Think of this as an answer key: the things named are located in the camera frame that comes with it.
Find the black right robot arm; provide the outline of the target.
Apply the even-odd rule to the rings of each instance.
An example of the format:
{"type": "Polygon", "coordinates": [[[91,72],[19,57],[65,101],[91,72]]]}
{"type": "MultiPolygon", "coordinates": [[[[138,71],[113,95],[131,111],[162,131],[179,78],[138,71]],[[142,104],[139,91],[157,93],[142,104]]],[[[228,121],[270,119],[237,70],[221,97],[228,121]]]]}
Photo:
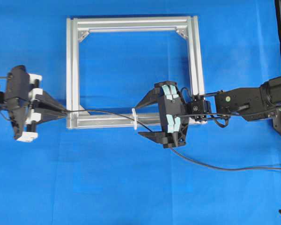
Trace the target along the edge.
{"type": "Polygon", "coordinates": [[[164,148],[186,144],[190,119],[197,122],[213,120],[222,128],[228,125],[232,116],[240,116],[246,121],[272,119],[273,128],[281,135],[281,77],[271,79],[258,88],[193,95],[190,102],[184,100],[176,82],[159,82],[136,108],[153,104],[158,105],[162,130],[141,132],[140,135],[162,144],[164,148]]]}

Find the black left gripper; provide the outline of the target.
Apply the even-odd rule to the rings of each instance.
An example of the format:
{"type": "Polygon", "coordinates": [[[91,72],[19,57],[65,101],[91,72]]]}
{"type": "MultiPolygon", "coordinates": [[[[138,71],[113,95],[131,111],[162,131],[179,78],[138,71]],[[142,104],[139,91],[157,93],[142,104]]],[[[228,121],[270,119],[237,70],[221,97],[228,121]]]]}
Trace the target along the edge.
{"type": "MultiPolygon", "coordinates": [[[[39,88],[41,81],[40,75],[29,74],[24,65],[13,67],[7,74],[5,103],[15,140],[20,139],[24,131],[26,111],[32,101],[29,93],[34,88],[39,88]]],[[[34,112],[41,114],[41,119],[37,124],[63,119],[67,116],[66,108],[46,91],[36,94],[35,100],[38,103],[33,106],[34,112]]]]}

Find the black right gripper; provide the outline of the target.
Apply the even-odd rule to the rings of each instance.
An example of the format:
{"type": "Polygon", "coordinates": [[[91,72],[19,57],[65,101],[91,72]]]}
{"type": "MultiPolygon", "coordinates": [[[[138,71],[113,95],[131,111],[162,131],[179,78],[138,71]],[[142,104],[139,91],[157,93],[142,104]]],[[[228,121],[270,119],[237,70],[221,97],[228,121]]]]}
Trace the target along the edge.
{"type": "Polygon", "coordinates": [[[189,118],[180,118],[181,115],[186,115],[186,103],[177,83],[159,82],[154,87],[135,106],[135,109],[158,104],[162,130],[138,134],[155,143],[161,143],[165,149],[185,146],[189,118]]]}

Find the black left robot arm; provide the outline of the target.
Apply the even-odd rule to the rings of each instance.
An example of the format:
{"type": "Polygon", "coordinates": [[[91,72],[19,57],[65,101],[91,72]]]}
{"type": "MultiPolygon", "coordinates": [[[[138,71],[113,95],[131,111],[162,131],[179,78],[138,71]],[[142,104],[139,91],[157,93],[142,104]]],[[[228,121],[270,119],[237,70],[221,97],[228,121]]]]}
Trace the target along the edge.
{"type": "Polygon", "coordinates": [[[41,75],[31,74],[24,65],[11,69],[7,76],[6,91],[0,91],[0,112],[8,113],[14,139],[30,143],[38,138],[37,125],[63,119],[69,111],[40,88],[41,75]]]}

